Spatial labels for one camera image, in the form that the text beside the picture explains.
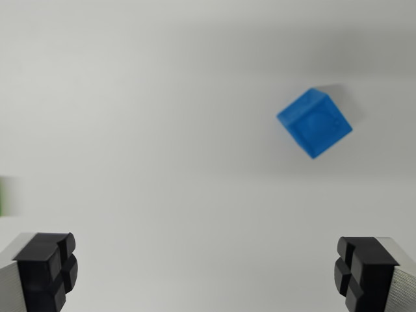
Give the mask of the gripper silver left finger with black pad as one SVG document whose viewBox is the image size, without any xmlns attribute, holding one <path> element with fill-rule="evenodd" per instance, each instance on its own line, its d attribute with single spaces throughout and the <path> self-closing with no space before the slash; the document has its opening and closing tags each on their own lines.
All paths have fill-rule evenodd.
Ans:
<svg viewBox="0 0 416 312">
<path fill-rule="evenodd" d="M 61 311 L 78 274 L 72 233 L 21 233 L 1 251 L 1 311 Z"/>
</svg>

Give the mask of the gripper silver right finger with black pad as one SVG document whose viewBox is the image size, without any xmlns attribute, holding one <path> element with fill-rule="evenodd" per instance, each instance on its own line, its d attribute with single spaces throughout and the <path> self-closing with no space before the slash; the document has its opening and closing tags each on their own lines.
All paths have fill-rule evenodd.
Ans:
<svg viewBox="0 0 416 312">
<path fill-rule="evenodd" d="M 415 311 L 415 261 L 389 237 L 340 237 L 337 291 L 351 312 Z"/>
</svg>

